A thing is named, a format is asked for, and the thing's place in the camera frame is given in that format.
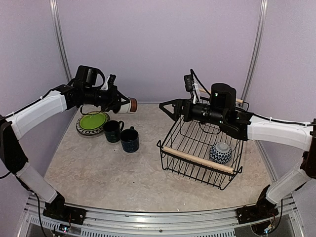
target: rack wire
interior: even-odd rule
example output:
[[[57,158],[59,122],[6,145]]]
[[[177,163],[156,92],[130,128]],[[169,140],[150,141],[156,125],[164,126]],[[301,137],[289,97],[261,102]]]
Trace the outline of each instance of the rack wire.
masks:
[[[203,98],[202,102],[208,103],[208,100]],[[163,147],[170,147],[199,158],[210,160],[209,150],[217,142],[225,142],[232,148],[232,159],[225,165],[233,168],[233,174],[183,159],[163,150]],[[157,146],[160,148],[163,170],[170,170],[173,173],[206,183],[220,190],[224,190],[237,174],[242,173],[240,160],[243,141],[228,136],[220,131],[220,128],[216,125],[196,120],[184,122],[183,116],[181,116],[173,124],[164,141],[161,142],[159,140]]]

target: patterned bowl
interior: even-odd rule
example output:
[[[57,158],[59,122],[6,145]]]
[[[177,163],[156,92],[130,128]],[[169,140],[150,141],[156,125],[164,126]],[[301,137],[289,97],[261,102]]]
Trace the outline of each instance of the patterned bowl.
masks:
[[[217,142],[209,150],[209,157],[213,162],[226,164],[232,159],[232,149],[225,142]]]

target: green plate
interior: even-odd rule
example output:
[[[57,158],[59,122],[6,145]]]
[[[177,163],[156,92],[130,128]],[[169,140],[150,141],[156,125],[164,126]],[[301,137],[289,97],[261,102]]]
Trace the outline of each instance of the green plate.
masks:
[[[80,127],[85,130],[94,130],[101,127],[107,120],[105,113],[90,112],[91,115],[84,115],[80,119]]]

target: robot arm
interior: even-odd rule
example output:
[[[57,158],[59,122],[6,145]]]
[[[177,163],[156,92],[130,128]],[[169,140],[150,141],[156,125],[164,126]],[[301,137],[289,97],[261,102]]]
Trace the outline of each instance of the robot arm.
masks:
[[[100,86],[94,86],[97,75],[101,75],[103,79],[103,84]],[[125,97],[118,91],[114,85],[115,78],[115,75],[110,75],[105,80],[99,69],[79,66],[76,77],[68,85],[50,90],[45,96],[17,112],[5,117],[0,116],[0,158],[23,187],[38,194],[45,201],[46,210],[43,213],[45,216],[68,222],[71,214],[75,217],[73,223],[82,224],[85,211],[64,205],[64,197],[30,166],[19,140],[41,122],[74,106],[92,104],[101,106],[102,111],[136,112],[137,101]]]
[[[240,224],[278,215],[278,202],[316,178],[316,119],[313,123],[294,122],[247,112],[236,106],[236,90],[223,83],[212,85],[208,93],[210,97],[205,98],[209,103],[197,103],[192,96],[194,77],[199,82],[192,69],[190,75],[184,76],[186,91],[191,93],[190,99],[176,99],[159,105],[174,121],[183,116],[184,122],[197,120],[217,125],[222,132],[236,139],[270,141],[304,151],[303,163],[298,163],[278,181],[265,187],[256,205],[237,210]],[[172,105],[173,112],[165,108],[166,105]]]

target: table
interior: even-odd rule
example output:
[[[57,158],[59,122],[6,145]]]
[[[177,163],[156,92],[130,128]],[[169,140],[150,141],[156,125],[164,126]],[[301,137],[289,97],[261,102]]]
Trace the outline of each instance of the table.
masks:
[[[97,110],[85,106],[85,111]],[[78,111],[46,173],[46,180],[66,202],[112,210],[177,212],[222,209],[255,203],[271,181],[254,142],[244,143],[243,172],[221,191],[161,168],[156,143],[174,123],[158,105],[139,105],[137,113],[113,114],[125,128],[139,132],[140,149],[132,154],[103,133],[87,137],[76,131]]]

